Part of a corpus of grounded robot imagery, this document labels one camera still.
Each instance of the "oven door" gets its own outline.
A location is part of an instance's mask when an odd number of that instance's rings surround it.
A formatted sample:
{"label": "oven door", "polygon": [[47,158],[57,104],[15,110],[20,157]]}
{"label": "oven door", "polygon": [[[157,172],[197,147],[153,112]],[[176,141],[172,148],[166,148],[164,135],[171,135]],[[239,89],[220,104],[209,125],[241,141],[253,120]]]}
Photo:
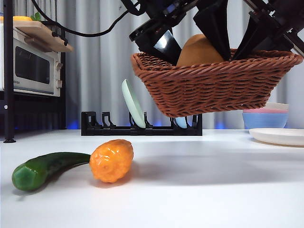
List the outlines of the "oven door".
{"label": "oven door", "polygon": [[54,95],[54,58],[14,39],[14,89]]}

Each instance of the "white curtain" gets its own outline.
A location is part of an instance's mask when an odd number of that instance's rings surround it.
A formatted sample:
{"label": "white curtain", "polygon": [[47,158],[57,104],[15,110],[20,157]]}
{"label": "white curtain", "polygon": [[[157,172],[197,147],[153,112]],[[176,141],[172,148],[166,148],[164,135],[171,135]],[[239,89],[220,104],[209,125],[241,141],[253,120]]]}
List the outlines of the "white curtain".
{"label": "white curtain", "polygon": [[[39,5],[55,18],[54,0],[39,0]],[[30,0],[15,0],[18,13],[33,14]],[[119,0],[57,0],[57,19],[71,29],[93,33],[106,30],[125,11]],[[193,16],[188,12],[183,21],[173,28],[173,34],[182,47],[186,40],[200,33]],[[236,48],[242,40],[248,22],[249,7],[243,0],[228,2],[228,33],[230,46]],[[168,125],[169,119],[156,107],[144,84],[138,79],[130,64],[130,55],[138,52],[129,34],[143,24],[148,17],[126,15],[107,35],[100,38],[83,38],[67,34],[75,50],[67,54],[66,68],[66,116],[68,128],[79,128],[81,111],[111,112],[116,125],[128,124],[128,110],[121,92],[121,83],[130,81],[148,120],[154,125]],[[287,127],[304,128],[304,64],[294,67],[279,83],[269,99],[271,102],[290,104]],[[242,111],[208,113],[203,115],[203,127],[244,128]]]}

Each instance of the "wicker basket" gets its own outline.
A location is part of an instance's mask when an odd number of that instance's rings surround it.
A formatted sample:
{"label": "wicker basket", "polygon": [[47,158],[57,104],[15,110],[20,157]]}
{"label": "wicker basket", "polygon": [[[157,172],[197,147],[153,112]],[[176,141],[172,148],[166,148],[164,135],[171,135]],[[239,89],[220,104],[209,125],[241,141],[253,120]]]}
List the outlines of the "wicker basket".
{"label": "wicker basket", "polygon": [[302,60],[292,52],[256,51],[247,59],[177,67],[146,53],[131,56],[135,74],[168,117],[263,107]]}

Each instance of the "green cucumber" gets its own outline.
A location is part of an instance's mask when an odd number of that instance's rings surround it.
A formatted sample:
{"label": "green cucumber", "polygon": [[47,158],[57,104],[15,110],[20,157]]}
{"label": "green cucumber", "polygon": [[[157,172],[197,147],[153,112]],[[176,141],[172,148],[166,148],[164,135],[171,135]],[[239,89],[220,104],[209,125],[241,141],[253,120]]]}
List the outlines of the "green cucumber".
{"label": "green cucumber", "polygon": [[49,153],[19,165],[12,174],[12,181],[19,190],[33,191],[40,188],[56,172],[89,161],[90,154],[86,153]]}

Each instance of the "microwave oven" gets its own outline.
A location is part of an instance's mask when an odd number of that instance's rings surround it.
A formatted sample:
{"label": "microwave oven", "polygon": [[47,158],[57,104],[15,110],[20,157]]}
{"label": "microwave oven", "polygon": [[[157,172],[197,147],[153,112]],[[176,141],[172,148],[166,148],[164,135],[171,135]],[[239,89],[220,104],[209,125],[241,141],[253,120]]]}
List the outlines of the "microwave oven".
{"label": "microwave oven", "polygon": [[[60,53],[42,51],[31,45],[30,37],[13,28],[14,91],[27,94],[60,96]],[[4,32],[0,24],[0,91],[4,91]]]}

